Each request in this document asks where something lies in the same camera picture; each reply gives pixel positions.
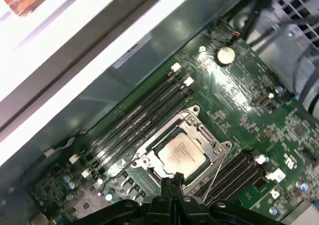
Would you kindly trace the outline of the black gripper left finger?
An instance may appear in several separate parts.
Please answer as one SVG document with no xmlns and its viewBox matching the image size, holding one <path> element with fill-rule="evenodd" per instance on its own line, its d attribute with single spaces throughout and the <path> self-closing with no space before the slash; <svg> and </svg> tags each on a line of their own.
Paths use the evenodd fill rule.
<svg viewBox="0 0 319 225">
<path fill-rule="evenodd" d="M 169 225 L 172 214 L 171 179 L 161 180 L 161 193 L 146 197 L 138 202 L 124 199 L 100 209 L 79 220 L 73 225 Z"/>
</svg>

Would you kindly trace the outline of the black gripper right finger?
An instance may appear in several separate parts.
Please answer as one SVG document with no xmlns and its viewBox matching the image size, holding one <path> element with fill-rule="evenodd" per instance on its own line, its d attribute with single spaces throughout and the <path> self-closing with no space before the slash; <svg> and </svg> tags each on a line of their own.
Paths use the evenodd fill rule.
<svg viewBox="0 0 319 225">
<path fill-rule="evenodd" d="M 185 196 L 184 175 L 175 173 L 173 195 L 182 225 L 276 225 L 277 221 L 235 203 L 219 200 L 206 206 L 201 198 Z"/>
</svg>

